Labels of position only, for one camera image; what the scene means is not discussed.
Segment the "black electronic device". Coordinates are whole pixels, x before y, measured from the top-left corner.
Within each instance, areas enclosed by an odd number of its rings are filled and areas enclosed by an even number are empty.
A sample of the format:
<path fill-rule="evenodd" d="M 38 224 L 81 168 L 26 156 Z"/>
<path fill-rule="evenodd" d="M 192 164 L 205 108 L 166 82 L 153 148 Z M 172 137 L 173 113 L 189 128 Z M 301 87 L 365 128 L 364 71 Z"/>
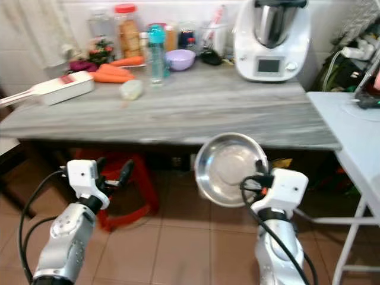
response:
<path fill-rule="evenodd" d="M 372 60 L 354 91 L 353 101 L 361 109 L 380 109 L 380 54 Z"/>

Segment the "blue water bottle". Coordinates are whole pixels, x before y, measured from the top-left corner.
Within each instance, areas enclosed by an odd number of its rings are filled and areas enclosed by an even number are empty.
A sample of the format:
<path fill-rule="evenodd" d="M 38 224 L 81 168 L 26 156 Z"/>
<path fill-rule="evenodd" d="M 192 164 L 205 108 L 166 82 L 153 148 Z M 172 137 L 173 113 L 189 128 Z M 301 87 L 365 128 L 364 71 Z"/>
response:
<path fill-rule="evenodd" d="M 148 27 L 148 65 L 150 69 L 150 82 L 154 86 L 163 84 L 167 77 L 167 64 L 165 59 L 166 33 L 159 24 L 150 24 Z"/>

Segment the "white power strip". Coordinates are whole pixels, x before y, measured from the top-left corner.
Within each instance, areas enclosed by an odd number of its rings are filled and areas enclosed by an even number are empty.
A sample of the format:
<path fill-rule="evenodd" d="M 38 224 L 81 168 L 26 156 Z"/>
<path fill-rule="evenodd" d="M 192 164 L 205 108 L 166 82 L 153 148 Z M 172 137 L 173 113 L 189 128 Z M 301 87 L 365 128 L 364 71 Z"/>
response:
<path fill-rule="evenodd" d="M 358 59 L 361 61 L 366 61 L 371 57 L 373 51 L 373 46 L 364 45 L 361 47 L 348 47 L 345 46 L 340 50 L 340 54 L 346 59 Z"/>

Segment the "small dark glass jar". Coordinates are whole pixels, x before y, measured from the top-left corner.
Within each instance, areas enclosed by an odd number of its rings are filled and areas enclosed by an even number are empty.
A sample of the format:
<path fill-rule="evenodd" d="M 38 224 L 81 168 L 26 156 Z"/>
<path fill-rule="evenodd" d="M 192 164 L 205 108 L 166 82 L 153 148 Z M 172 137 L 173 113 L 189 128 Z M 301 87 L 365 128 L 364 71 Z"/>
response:
<path fill-rule="evenodd" d="M 183 21 L 179 23 L 178 28 L 178 48 L 198 51 L 197 43 L 197 24 L 191 21 Z"/>

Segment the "purple bowl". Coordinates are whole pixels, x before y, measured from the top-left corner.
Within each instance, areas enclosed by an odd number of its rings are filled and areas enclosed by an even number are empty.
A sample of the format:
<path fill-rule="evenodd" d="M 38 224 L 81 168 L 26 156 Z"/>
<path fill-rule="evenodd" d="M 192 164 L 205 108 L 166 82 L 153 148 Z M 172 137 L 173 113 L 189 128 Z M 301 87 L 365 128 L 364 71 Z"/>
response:
<path fill-rule="evenodd" d="M 175 49 L 165 53 L 167 66 L 172 71 L 184 71 L 192 67 L 196 53 L 187 49 Z"/>

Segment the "white vegetable piece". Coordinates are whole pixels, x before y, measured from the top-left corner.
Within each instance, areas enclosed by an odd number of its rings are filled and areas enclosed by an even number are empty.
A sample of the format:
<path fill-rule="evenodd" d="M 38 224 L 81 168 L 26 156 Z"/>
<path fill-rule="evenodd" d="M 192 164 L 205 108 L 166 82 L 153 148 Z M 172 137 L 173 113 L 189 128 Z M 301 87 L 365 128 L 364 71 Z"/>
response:
<path fill-rule="evenodd" d="M 126 81 L 119 87 L 119 92 L 122 100 L 136 100 L 141 97 L 144 92 L 143 81 L 138 79 Z"/>

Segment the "small red green plant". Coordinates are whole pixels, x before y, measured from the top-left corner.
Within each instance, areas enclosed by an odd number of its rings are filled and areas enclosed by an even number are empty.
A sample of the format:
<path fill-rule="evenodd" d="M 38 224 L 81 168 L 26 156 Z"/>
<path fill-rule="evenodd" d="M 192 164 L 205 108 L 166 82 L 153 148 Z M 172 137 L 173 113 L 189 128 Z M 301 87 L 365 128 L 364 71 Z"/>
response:
<path fill-rule="evenodd" d="M 88 62 L 102 65 L 116 59 L 113 41 L 106 36 L 99 36 L 88 43 Z"/>

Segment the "small black object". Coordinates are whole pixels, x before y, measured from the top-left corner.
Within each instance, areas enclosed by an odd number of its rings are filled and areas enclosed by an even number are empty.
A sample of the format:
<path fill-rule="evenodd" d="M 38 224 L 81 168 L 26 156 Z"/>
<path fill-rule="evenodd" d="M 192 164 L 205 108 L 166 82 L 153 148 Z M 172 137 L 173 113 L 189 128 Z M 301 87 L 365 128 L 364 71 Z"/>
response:
<path fill-rule="evenodd" d="M 218 66 L 223 64 L 223 58 L 214 49 L 204 49 L 200 53 L 199 58 L 201 62 L 207 65 Z"/>

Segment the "white curtain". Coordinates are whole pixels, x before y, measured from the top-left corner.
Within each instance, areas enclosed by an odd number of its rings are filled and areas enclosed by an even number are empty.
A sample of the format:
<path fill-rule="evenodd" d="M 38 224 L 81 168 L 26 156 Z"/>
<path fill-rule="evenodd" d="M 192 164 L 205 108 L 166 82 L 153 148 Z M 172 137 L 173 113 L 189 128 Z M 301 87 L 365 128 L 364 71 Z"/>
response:
<path fill-rule="evenodd" d="M 57 31 L 50 0 L 2 0 L 1 9 L 11 30 L 24 38 L 43 67 L 57 67 L 67 62 L 68 49 Z"/>

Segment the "green bag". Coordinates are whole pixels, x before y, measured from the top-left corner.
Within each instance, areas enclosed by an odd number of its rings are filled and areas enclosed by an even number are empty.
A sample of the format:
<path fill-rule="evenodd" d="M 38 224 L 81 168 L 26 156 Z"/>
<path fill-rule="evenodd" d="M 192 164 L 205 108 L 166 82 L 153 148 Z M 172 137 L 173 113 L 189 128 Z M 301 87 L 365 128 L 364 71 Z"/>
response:
<path fill-rule="evenodd" d="M 354 43 L 350 48 L 358 48 Z M 354 91 L 364 75 L 366 63 L 358 59 L 346 59 L 340 51 L 334 52 L 323 65 L 312 91 Z"/>

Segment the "white folding table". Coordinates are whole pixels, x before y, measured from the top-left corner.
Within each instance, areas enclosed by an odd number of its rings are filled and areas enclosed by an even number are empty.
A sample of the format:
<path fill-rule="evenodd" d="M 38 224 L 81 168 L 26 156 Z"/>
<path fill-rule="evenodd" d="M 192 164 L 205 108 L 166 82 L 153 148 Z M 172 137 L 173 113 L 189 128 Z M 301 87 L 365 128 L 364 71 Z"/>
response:
<path fill-rule="evenodd" d="M 340 149 L 335 155 L 361 194 L 353 217 L 312 218 L 317 224 L 350 226 L 331 282 L 340 285 L 346 271 L 380 273 L 380 267 L 347 263 L 359 228 L 380 228 L 380 109 L 359 108 L 353 93 L 308 92 L 307 96 L 337 138 Z"/>

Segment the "red-lidded food jar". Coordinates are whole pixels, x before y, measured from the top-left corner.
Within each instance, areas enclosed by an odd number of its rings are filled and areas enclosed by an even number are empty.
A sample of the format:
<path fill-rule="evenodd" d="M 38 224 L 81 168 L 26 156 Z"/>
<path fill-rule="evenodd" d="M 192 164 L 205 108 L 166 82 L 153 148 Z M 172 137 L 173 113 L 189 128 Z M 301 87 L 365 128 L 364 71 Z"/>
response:
<path fill-rule="evenodd" d="M 114 12 L 123 57 L 126 59 L 143 55 L 136 6 L 134 4 L 117 4 L 114 6 Z"/>

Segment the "white handled slicer box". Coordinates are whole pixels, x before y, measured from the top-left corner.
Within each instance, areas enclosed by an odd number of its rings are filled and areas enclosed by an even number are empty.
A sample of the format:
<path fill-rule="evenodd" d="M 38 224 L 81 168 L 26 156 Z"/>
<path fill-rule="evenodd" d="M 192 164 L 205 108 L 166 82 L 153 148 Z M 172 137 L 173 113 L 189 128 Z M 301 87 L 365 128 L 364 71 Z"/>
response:
<path fill-rule="evenodd" d="M 30 87 L 29 90 L 0 99 L 0 106 L 10 106 L 27 99 L 36 99 L 47 106 L 62 103 L 94 90 L 93 77 L 88 71 L 65 74 Z"/>

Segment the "purple vegetable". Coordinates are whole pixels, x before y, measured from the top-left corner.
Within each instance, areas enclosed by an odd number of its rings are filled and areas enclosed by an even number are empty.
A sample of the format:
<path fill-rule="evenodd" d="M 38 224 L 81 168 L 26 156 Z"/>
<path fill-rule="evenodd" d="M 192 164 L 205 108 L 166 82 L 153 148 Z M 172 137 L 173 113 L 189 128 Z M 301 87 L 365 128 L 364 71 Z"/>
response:
<path fill-rule="evenodd" d="M 71 73 L 87 71 L 87 72 L 96 72 L 99 68 L 98 64 L 86 61 L 86 60 L 75 60 L 69 62 L 69 71 Z"/>

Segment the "red plastic stool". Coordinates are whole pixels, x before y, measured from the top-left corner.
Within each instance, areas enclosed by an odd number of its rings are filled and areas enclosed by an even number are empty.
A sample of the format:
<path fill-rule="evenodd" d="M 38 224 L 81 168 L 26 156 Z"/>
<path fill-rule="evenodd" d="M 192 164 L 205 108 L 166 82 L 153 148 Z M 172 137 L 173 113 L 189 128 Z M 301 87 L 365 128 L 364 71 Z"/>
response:
<path fill-rule="evenodd" d="M 132 162 L 132 171 L 127 182 L 120 188 L 108 186 L 110 206 L 99 211 L 97 218 L 99 228 L 111 232 L 119 227 L 128 226 L 159 212 L 159 194 L 151 180 L 150 171 L 144 160 L 144 155 L 133 152 L 77 149 L 76 159 L 99 159 L 104 157 L 104 166 L 99 167 L 101 176 L 109 181 L 121 179 L 125 163 Z"/>

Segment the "white kitchen cooking machine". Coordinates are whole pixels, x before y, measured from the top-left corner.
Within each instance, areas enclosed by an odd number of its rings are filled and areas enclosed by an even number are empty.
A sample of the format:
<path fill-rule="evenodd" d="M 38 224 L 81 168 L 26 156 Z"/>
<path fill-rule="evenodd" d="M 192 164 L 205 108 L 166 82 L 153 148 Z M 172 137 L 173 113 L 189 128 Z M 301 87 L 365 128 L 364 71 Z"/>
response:
<path fill-rule="evenodd" d="M 282 82 L 305 65 L 311 41 L 308 0 L 245 0 L 237 14 L 233 53 L 250 81 Z"/>

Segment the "small orange spice jar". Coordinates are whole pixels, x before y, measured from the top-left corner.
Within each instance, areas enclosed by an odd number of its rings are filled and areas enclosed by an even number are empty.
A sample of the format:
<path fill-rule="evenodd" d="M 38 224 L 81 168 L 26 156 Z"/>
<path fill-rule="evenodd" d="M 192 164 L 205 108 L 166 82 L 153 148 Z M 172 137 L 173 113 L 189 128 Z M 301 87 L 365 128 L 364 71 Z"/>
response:
<path fill-rule="evenodd" d="M 164 26 L 165 30 L 165 41 L 164 49 L 166 52 L 178 49 L 178 33 L 176 27 L 171 24 L 166 24 Z"/>

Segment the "orange carrot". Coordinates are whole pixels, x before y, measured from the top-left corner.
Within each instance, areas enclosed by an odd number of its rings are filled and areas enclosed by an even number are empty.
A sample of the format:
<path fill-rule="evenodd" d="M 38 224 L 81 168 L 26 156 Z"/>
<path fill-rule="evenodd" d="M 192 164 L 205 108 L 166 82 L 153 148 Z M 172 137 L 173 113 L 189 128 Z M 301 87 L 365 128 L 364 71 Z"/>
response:
<path fill-rule="evenodd" d="M 90 72 L 90 76 L 97 83 L 125 83 L 136 79 L 130 71 L 109 64 L 100 65 L 95 72 Z"/>
<path fill-rule="evenodd" d="M 145 63 L 145 59 L 141 55 L 136 55 L 132 57 L 128 57 L 125 59 L 118 59 L 111 61 L 109 65 L 113 65 L 115 67 L 135 67 L 142 66 Z"/>

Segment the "clear glass jar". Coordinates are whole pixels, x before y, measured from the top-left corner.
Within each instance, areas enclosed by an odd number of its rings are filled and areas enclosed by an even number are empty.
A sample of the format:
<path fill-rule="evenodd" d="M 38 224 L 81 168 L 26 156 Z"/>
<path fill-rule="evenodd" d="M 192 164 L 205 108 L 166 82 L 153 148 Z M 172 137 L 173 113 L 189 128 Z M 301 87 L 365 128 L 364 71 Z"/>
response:
<path fill-rule="evenodd" d="M 113 22 L 108 14 L 108 9 L 103 7 L 93 7 L 89 9 L 90 15 L 87 19 L 90 35 L 98 40 L 115 42 L 115 32 Z"/>

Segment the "white utensil holder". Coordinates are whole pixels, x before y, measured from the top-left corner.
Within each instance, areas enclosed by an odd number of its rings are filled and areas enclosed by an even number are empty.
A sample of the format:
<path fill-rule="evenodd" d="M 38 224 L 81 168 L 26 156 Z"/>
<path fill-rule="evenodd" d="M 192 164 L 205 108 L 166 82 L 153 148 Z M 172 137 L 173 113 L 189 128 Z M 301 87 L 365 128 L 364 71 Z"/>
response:
<path fill-rule="evenodd" d="M 209 21 L 202 22 L 198 28 L 197 43 L 201 51 L 214 50 L 225 57 L 227 54 L 227 36 L 230 34 L 230 13 L 226 5 L 220 5 Z"/>

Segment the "dark wooden table frame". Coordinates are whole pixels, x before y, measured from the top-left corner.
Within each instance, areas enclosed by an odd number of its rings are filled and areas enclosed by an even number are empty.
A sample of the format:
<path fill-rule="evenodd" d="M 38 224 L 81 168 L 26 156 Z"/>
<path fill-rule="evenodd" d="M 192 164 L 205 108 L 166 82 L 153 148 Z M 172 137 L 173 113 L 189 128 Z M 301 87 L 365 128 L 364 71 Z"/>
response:
<path fill-rule="evenodd" d="M 73 141 L 22 140 L 22 149 L 45 171 L 64 166 L 73 159 L 105 157 L 107 171 L 119 173 L 124 163 L 135 160 L 139 181 L 150 180 L 155 196 L 151 210 L 164 223 L 174 220 L 176 226 L 209 228 L 228 232 L 256 233 L 255 220 L 242 208 L 212 207 L 201 198 L 191 201 L 190 190 L 197 189 L 192 166 L 198 146 L 106 144 Z"/>

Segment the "round steel plate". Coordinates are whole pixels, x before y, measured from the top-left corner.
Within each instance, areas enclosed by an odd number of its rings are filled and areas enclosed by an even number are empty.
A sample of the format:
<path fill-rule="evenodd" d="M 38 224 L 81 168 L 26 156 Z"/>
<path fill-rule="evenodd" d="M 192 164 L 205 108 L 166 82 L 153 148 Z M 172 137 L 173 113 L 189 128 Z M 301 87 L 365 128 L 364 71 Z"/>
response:
<path fill-rule="evenodd" d="M 243 207 L 252 195 L 242 195 L 240 182 L 255 174 L 255 161 L 268 157 L 258 143 L 235 132 L 215 136 L 201 147 L 194 163 L 195 181 L 201 198 L 221 207 Z"/>

